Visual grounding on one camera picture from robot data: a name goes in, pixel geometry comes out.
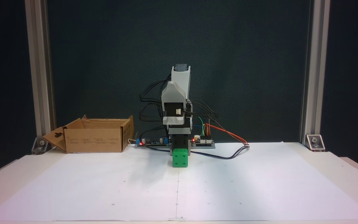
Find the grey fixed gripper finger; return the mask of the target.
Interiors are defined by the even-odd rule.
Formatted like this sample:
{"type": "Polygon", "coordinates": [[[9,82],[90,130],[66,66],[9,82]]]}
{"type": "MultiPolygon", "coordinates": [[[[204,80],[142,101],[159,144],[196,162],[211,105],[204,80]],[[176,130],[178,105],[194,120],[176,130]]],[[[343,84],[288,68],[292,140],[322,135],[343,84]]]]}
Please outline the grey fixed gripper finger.
{"type": "Polygon", "coordinates": [[[185,103],[185,91],[176,82],[169,81],[161,95],[162,103],[185,103]]]}

